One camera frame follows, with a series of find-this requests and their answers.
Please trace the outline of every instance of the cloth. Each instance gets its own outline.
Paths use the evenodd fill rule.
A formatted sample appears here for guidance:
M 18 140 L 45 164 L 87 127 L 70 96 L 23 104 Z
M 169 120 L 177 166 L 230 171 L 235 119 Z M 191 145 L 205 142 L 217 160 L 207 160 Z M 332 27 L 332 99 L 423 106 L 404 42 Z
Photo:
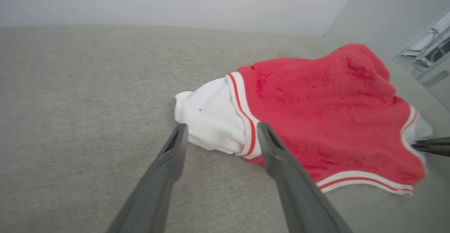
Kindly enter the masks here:
M 425 176 L 425 157 L 411 144 L 431 127 L 395 96 L 384 64 L 363 45 L 258 62 L 225 79 L 176 96 L 175 119 L 189 125 L 190 142 L 263 164 L 256 125 L 265 121 L 323 192 L 362 183 L 409 195 Z

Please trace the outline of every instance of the red garment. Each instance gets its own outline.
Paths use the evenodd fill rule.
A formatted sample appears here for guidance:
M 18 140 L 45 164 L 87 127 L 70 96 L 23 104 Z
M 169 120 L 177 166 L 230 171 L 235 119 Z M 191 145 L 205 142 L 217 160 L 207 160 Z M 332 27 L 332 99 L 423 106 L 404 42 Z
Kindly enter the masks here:
M 411 194 L 425 176 L 407 135 L 418 114 L 363 45 L 316 60 L 257 62 L 226 78 L 249 137 L 241 156 L 252 163 L 263 164 L 256 125 L 264 121 L 324 192 L 366 183 Z

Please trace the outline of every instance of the white fabric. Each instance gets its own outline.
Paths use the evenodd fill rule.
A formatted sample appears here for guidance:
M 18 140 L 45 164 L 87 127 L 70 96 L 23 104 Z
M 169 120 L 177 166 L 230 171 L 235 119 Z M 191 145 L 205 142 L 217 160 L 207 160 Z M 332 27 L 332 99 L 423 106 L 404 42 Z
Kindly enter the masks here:
M 175 98 L 175 120 L 189 126 L 189 142 L 228 154 L 242 152 L 244 122 L 236 112 L 225 78 L 208 82 L 195 92 L 181 92 Z

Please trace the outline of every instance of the gray carpet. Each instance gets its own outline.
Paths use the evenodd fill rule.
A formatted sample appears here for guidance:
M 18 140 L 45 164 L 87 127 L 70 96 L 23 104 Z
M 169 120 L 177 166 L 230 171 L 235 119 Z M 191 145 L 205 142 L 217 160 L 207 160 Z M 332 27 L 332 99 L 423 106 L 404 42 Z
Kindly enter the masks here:
M 174 95 L 243 65 L 317 58 L 341 43 L 152 26 L 0 28 L 0 231 L 103 232 L 176 126 Z M 449 114 L 400 68 L 399 95 L 437 136 Z M 450 161 L 405 198 L 365 185 L 327 194 L 355 232 L 450 232 Z M 260 166 L 188 146 L 166 232 L 287 232 Z

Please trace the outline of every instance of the white wall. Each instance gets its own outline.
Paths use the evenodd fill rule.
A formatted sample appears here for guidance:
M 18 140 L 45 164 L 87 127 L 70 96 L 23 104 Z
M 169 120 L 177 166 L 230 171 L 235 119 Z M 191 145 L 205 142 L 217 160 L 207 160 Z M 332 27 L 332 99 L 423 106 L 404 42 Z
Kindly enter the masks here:
M 390 57 L 412 44 L 450 9 L 450 0 L 350 0 L 325 33 Z
M 0 0 L 0 26 L 151 24 L 323 36 L 348 0 Z

